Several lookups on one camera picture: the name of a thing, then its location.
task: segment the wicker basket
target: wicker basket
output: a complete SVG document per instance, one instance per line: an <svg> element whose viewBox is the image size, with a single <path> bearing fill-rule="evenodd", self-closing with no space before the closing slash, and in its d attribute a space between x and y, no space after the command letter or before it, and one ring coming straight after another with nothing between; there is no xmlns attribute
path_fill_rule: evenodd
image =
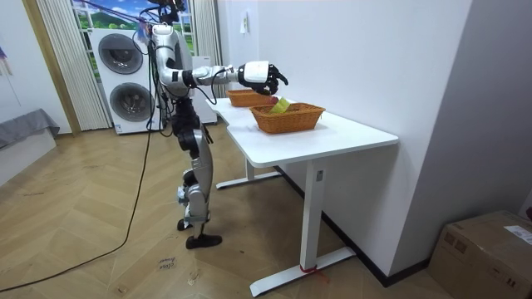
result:
<svg viewBox="0 0 532 299"><path fill-rule="evenodd" d="M325 111L322 107L304 103L291 104L284 113L269 113L273 105L261 105L249 108L259 128L268 134L312 130L319 116Z"/></svg>
<svg viewBox="0 0 532 299"><path fill-rule="evenodd" d="M260 95L252 90L226 91L225 93L231 99L231 105L235 107L269 104L269 96Z"/></svg>

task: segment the robot leg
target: robot leg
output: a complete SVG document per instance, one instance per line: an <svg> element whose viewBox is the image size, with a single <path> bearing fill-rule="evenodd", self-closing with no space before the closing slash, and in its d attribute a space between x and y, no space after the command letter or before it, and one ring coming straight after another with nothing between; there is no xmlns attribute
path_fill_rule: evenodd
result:
<svg viewBox="0 0 532 299"><path fill-rule="evenodd" d="M190 152L192 169L183 175L184 186L178 192L179 201L185 205L185 216L178 229L194 228L194 236L186 241L188 249L206 248L222 243L220 236L203 233L209 221L209 194L213 180L213 160L203 129L184 130L178 135L183 150Z"/></svg>

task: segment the robot finger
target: robot finger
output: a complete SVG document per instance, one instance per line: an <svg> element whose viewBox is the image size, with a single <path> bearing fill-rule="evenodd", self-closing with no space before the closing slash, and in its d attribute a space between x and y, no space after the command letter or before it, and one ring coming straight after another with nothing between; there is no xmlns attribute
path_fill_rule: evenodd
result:
<svg viewBox="0 0 532 299"><path fill-rule="evenodd" d="M283 74L281 74L279 69L273 64L269 65L269 73L280 79L284 83L284 85L288 85L288 79Z"/></svg>
<svg viewBox="0 0 532 299"><path fill-rule="evenodd" d="M260 86L260 87L255 87L253 88L253 90L258 93L258 94L261 94L261 95L264 95L264 96L270 96L272 95L272 93L267 90L267 89L264 89L264 86Z"/></svg>
<svg viewBox="0 0 532 299"><path fill-rule="evenodd" d="M277 93L278 91L278 86L279 86L279 82L277 81L277 78L274 77L274 76L270 76L268 78L268 81L266 82L266 84L268 85L268 88L269 88L269 91L272 95L275 95L275 93Z"/></svg>

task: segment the wooden floor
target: wooden floor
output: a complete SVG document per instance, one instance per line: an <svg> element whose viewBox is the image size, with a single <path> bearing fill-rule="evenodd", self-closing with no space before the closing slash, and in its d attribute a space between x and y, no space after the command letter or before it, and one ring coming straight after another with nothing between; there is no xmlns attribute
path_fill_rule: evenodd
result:
<svg viewBox="0 0 532 299"><path fill-rule="evenodd" d="M215 183L243 177L243 156L224 125L209 130L215 141ZM113 130L62 138L0 188L0 288L60 272L123 242L146 140L147 134L117 136ZM214 189L206 232L222 235L224 242L187 251L190 232L175 229L183 214L175 191L189 166L175 138L152 135L127 244L78 270L0 293L0 298L250 298L251 282L298 265L303 201L282 178ZM319 253L340 247L322 224ZM262 297L450 298L425 272L384 289L356 258Z"/></svg>

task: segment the stacked washer dryer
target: stacked washer dryer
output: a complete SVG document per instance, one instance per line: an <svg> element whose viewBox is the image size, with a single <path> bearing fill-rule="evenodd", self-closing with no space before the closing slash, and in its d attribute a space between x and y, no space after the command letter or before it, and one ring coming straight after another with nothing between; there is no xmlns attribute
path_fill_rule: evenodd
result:
<svg viewBox="0 0 532 299"><path fill-rule="evenodd" d="M134 30L116 29L88 32L118 134L147 131L150 124L152 130L163 129L165 125L160 121L160 103L155 99L155 88L148 77L148 56L142 54L147 53L147 48L133 40L134 33Z"/></svg>

